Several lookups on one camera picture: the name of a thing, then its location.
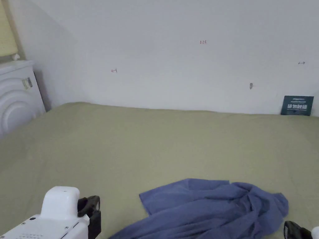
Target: green sign with text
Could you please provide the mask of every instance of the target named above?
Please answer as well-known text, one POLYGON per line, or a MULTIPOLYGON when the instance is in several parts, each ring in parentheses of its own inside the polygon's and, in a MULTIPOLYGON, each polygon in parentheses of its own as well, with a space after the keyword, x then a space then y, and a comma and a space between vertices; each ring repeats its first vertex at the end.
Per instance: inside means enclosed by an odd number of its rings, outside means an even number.
POLYGON ((313 96, 288 96, 284 97, 282 115, 307 115, 310 116, 313 96))

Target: window shade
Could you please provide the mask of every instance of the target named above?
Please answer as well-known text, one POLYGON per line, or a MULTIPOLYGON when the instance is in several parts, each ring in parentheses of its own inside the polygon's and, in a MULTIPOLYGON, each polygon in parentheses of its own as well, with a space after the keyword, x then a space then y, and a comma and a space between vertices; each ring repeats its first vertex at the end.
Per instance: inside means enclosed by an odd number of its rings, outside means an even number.
POLYGON ((17 52, 17 45, 0 0, 0 56, 11 55, 17 52))

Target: blue cloth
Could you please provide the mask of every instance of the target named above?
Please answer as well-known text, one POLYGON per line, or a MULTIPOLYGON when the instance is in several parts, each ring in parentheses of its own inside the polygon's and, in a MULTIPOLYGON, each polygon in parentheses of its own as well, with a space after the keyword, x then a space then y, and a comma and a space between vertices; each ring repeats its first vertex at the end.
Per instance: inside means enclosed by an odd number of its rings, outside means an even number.
POLYGON ((277 231, 288 201, 248 183, 185 179, 140 194, 149 217, 111 239, 258 239, 277 231))

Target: mattress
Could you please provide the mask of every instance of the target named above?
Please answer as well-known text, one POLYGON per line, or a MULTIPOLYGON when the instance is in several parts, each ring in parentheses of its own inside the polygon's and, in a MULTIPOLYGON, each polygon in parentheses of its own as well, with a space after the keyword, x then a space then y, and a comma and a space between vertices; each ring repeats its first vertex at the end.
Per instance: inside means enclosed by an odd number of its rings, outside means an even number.
POLYGON ((147 216, 139 193, 185 178, 282 192, 286 219, 311 229, 319 225, 318 146, 316 117, 62 105, 0 140, 0 234, 65 185, 101 197, 105 238, 147 216))

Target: white robot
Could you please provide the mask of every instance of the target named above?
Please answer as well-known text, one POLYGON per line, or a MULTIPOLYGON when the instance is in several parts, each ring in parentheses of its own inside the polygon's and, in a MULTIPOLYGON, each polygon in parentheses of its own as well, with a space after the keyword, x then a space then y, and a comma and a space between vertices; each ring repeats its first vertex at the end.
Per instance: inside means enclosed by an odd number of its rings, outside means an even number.
POLYGON ((57 186, 43 200, 41 214, 34 215, 1 239, 95 239, 101 233, 100 197, 79 198, 75 187, 57 186))

